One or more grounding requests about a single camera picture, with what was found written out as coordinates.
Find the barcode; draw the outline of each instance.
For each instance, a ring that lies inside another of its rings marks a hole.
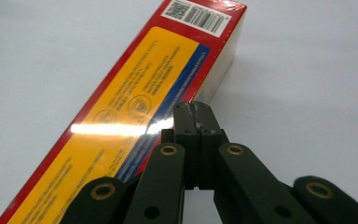
[[[216,33],[222,21],[225,19],[220,14],[215,14],[212,11],[201,7],[192,7],[184,21],[187,21],[200,28]]]
[[[172,0],[162,16],[220,36],[230,16],[186,0]]]

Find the cardboard box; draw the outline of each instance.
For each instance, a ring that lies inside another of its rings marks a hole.
[[[172,126],[172,107],[212,98],[245,9],[231,1],[163,1],[0,223],[58,223],[86,183],[141,172],[160,130]]]

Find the blue stripe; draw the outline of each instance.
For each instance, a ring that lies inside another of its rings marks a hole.
[[[150,120],[149,124],[147,125],[147,129],[149,129],[151,125],[157,123],[158,121],[168,119],[172,116],[173,106],[178,104],[182,99],[189,84],[205,61],[208,53],[208,47],[204,45],[199,45],[197,47],[182,73],[180,74],[179,78],[176,79],[167,96],[159,106],[156,114]],[[140,138],[135,143],[135,146],[132,148],[130,154],[119,168],[115,178],[118,178],[122,181],[127,181],[134,177],[139,166],[144,161],[147,153],[155,144],[158,136],[159,133],[146,133],[140,136]]]

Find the metal jaw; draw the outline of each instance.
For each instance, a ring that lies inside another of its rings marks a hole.
[[[214,190],[223,223],[358,223],[358,203],[332,183],[305,176],[290,188],[248,147],[229,143],[208,105],[181,103],[173,119],[142,176],[91,181],[61,223],[182,223],[185,189],[195,187]]]

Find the white surface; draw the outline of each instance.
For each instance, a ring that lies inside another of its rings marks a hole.
[[[358,201],[358,1],[241,1],[237,55],[211,106],[282,182]],[[159,1],[0,0],[0,215]],[[221,223],[208,192],[184,223]]]

